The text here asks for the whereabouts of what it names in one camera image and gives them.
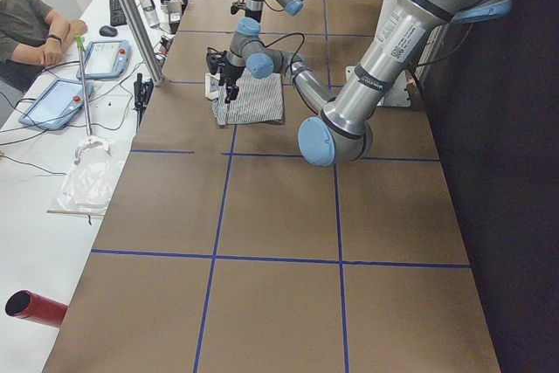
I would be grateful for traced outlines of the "navy white striped polo shirt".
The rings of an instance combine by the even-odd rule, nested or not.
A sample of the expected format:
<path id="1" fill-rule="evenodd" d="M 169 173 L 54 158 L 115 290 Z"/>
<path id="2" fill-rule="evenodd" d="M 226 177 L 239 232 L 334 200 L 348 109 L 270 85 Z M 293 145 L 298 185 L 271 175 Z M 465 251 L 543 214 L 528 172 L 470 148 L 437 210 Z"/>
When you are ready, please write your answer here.
<path id="1" fill-rule="evenodd" d="M 204 94 L 211 101 L 218 126 L 284 122 L 283 86 L 277 73 L 265 79 L 255 79 L 245 71 L 238 80 L 238 96 L 229 104 L 224 102 L 226 91 L 218 85 L 217 75 L 206 73 L 204 82 Z"/>

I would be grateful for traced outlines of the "black tripod on desk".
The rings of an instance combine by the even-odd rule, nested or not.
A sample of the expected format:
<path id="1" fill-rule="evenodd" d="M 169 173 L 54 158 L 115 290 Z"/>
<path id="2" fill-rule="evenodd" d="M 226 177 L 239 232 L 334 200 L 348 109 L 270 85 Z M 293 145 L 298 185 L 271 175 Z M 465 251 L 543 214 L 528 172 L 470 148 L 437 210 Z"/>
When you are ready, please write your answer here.
<path id="1" fill-rule="evenodd" d="M 151 79 L 144 81 L 143 75 L 141 73 L 136 74 L 136 80 L 134 82 L 134 110 L 136 111 L 136 129 L 140 128 L 141 121 L 148 107 L 153 89 L 154 83 Z"/>

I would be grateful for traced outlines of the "water bottle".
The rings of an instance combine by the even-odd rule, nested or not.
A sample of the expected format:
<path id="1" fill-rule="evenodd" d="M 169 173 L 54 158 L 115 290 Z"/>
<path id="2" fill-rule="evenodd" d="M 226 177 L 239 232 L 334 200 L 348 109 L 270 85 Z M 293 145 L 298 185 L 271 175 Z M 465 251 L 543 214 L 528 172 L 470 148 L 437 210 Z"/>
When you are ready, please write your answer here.
<path id="1" fill-rule="evenodd" d="M 139 0 L 140 6 L 142 8 L 144 17 L 146 18 L 148 27 L 158 28 L 160 26 L 160 21 L 155 9 L 155 3 L 153 0 Z"/>

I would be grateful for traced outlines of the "black keyboard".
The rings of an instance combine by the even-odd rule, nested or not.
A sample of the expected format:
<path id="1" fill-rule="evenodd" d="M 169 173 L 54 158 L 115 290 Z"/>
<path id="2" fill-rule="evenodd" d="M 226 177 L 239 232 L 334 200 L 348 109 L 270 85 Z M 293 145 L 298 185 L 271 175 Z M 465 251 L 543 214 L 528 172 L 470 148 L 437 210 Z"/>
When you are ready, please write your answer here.
<path id="1" fill-rule="evenodd" d="M 126 15 L 119 0 L 109 0 L 109 20 L 113 27 L 127 24 Z"/>

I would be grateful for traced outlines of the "upper blue teach pendant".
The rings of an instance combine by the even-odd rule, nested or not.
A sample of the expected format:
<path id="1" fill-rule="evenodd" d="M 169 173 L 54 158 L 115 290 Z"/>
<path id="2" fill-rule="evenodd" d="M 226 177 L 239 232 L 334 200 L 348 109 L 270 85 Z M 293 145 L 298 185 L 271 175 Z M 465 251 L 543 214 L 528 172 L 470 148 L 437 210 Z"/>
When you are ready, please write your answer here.
<path id="1" fill-rule="evenodd" d="M 90 42 L 84 57 L 86 79 L 118 79 L 127 69 L 130 55 L 127 40 Z"/>

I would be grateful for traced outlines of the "blue teach pendant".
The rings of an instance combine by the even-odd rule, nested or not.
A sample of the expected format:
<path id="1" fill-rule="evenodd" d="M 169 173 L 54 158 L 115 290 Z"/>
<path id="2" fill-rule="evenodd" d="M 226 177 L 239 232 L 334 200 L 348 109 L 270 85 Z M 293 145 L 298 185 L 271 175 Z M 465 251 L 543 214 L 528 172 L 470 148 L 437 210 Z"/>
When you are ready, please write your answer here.
<path id="1" fill-rule="evenodd" d="M 86 79 L 118 79 L 127 69 L 130 55 L 127 40 L 90 42 L 84 57 Z"/>
<path id="2" fill-rule="evenodd" d="M 19 116 L 18 122 L 28 127 L 59 130 L 82 108 L 83 98 L 80 81 L 55 79 Z"/>

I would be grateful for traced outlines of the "black computer mouse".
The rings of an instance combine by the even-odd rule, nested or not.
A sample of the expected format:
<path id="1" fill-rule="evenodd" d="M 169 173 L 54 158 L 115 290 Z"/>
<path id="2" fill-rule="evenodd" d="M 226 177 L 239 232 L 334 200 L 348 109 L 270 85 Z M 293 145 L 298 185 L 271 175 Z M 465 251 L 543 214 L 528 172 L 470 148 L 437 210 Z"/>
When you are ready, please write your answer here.
<path id="1" fill-rule="evenodd" d="M 100 27 L 99 29 L 99 34 L 102 37 L 109 37 L 109 38 L 113 38 L 116 37 L 118 34 L 118 30 L 110 25 L 103 25 Z"/>

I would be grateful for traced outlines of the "silver reacher grabber stick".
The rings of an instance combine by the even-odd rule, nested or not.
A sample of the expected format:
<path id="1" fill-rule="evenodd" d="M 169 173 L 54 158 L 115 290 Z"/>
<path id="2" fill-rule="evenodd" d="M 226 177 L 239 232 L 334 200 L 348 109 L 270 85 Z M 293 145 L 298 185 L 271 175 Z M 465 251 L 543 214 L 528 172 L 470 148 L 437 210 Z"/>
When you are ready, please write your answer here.
<path id="1" fill-rule="evenodd" d="M 82 86 L 83 110 L 86 121 L 86 139 L 76 148 L 75 151 L 74 164 L 78 165 L 81 161 L 82 155 L 89 149 L 102 148 L 107 154 L 110 154 L 110 144 L 107 139 L 96 136 L 93 133 L 89 108 L 89 93 L 85 74 L 85 47 L 83 45 L 83 38 L 80 35 L 76 36 L 74 39 L 76 41 L 79 54 L 79 75 Z"/>

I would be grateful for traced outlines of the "lower blue teach pendant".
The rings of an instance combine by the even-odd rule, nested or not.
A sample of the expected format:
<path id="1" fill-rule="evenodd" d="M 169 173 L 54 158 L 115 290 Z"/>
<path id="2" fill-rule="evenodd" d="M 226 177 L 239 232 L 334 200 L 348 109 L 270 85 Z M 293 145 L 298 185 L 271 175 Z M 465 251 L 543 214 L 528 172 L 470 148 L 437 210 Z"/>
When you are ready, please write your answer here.
<path id="1" fill-rule="evenodd" d="M 55 79 L 19 116 L 18 122 L 28 127 L 59 130 L 82 108 L 83 98 L 80 81 Z"/>

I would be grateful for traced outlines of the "clear plastic bag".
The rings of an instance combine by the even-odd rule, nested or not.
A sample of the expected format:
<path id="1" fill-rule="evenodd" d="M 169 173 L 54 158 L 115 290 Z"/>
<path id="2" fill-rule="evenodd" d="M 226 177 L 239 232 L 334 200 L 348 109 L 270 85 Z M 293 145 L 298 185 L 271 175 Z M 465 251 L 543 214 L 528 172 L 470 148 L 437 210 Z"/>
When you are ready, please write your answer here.
<path id="1" fill-rule="evenodd" d="M 82 142 L 49 213 L 105 215 L 130 151 L 130 142 L 94 137 Z"/>

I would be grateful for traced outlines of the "person in grey shirt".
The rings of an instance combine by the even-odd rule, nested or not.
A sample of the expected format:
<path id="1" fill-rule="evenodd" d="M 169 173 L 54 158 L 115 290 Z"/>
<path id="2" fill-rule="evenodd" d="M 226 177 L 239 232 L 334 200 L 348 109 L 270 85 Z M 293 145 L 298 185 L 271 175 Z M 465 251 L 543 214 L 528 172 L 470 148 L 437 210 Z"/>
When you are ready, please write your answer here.
<path id="1" fill-rule="evenodd" d="M 69 21 L 42 0 L 1 0 L 1 80 L 26 92 L 86 32 L 84 21 Z"/>

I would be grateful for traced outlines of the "red cylinder tube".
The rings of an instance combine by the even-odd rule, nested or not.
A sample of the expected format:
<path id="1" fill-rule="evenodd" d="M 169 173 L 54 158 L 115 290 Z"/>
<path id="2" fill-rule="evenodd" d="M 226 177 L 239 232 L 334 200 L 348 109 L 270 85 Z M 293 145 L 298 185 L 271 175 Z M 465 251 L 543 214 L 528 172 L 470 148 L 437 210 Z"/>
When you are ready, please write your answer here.
<path id="1" fill-rule="evenodd" d="M 15 292 L 5 303 L 5 313 L 14 318 L 59 328 L 68 306 L 29 290 Z"/>

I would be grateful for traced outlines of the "aluminium frame post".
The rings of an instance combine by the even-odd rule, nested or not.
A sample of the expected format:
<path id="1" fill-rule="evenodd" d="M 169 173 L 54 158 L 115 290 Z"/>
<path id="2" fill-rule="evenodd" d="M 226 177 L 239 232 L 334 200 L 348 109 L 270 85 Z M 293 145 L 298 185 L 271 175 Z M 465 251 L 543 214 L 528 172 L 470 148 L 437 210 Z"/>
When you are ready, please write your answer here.
<path id="1" fill-rule="evenodd" d="M 141 20 L 140 12 L 136 7 L 135 0 L 119 0 L 125 12 L 128 26 L 132 32 L 137 48 L 143 58 L 144 64 L 148 68 L 148 73 L 155 86 L 160 86 L 164 81 L 162 67 L 152 48 L 148 33 Z"/>

